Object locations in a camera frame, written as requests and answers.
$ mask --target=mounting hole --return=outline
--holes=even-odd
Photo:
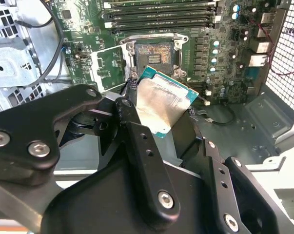
[[[93,89],[87,89],[86,92],[87,92],[90,96],[93,96],[93,97],[96,97],[96,96],[97,96],[96,92],[95,92]]]
[[[132,106],[132,104],[128,100],[126,100],[126,99],[123,99],[122,102],[123,102],[123,104],[125,106],[128,106],[128,107],[131,107]]]
[[[224,181],[221,182],[221,185],[222,185],[225,189],[228,189],[228,186],[227,186],[227,184],[226,184]]]
[[[108,124],[106,122],[101,122],[99,125],[99,130],[105,130],[108,127]]]
[[[154,155],[153,152],[152,152],[151,150],[146,150],[146,154],[147,154],[148,156],[153,156],[153,155]]]
[[[144,133],[141,133],[140,136],[141,136],[141,138],[144,139],[144,140],[147,139],[147,136],[146,136]]]

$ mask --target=white connector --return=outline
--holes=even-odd
[[[206,95],[206,96],[210,96],[210,95],[212,95],[212,91],[206,89],[206,90],[205,90],[205,95]]]
[[[204,101],[204,105],[209,106],[209,105],[211,105],[211,102],[210,101]]]

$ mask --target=black cable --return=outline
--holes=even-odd
[[[224,106],[227,107],[227,110],[232,115],[231,120],[229,120],[228,122],[220,123],[220,122],[217,122],[217,121],[215,121],[215,120],[212,119],[212,121],[211,121],[212,124],[215,124],[215,125],[218,125],[218,126],[224,126],[224,125],[231,124],[232,122],[235,121],[235,119],[236,119],[235,112],[227,104],[224,104]]]
[[[55,23],[56,31],[57,31],[57,34],[59,36],[59,43],[57,45],[55,54],[52,57],[50,63],[48,64],[47,68],[45,69],[45,71],[42,73],[42,75],[36,81],[34,81],[31,84],[27,85],[27,87],[32,87],[34,85],[37,85],[37,84],[43,82],[45,80],[45,78],[49,75],[49,73],[54,68],[54,66],[55,66],[55,64],[56,64],[56,62],[58,60],[58,57],[59,57],[59,55],[61,53],[63,40],[64,40],[64,34],[63,34],[63,31],[62,31],[62,27],[61,27],[60,22],[58,21],[57,17],[53,13],[52,9],[48,7],[47,3],[44,0],[40,0],[40,2],[44,5],[46,10],[50,13],[51,18],[53,19],[53,21]]]
[[[15,20],[15,23],[19,24],[23,27],[26,27],[26,28],[43,28],[43,27],[46,27],[47,25],[49,25],[52,21],[53,21],[53,18],[51,17],[46,23],[41,24],[41,25],[31,25],[30,23],[27,23],[27,22],[24,22],[21,20]]]

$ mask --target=red wire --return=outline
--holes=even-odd
[[[255,23],[253,20],[251,20],[251,23],[256,24],[265,33],[266,37],[269,39],[269,41],[273,45],[272,48],[271,48],[271,50],[270,50],[270,53],[268,55],[268,58],[269,58],[269,68],[270,68],[270,70],[273,73],[275,73],[276,75],[278,75],[278,76],[288,76],[288,75],[294,74],[294,71],[288,72],[288,73],[277,73],[277,72],[275,72],[273,70],[273,68],[272,68],[272,61],[273,61],[272,60],[272,56],[273,56],[273,51],[274,51],[274,47],[275,47],[274,41],[272,40],[272,38],[270,37],[270,35],[267,33],[267,31],[265,29],[263,29],[263,27],[259,23]]]

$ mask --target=green pcb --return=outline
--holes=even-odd
[[[271,10],[269,5],[263,7],[264,3],[50,2],[63,27],[65,61],[74,84],[96,85],[102,92],[118,91],[127,78],[138,78],[151,66],[198,91],[211,104],[224,99],[245,102],[260,68],[249,72],[244,56],[250,40],[257,37],[257,26],[251,22]],[[205,90],[212,94],[205,96]]]

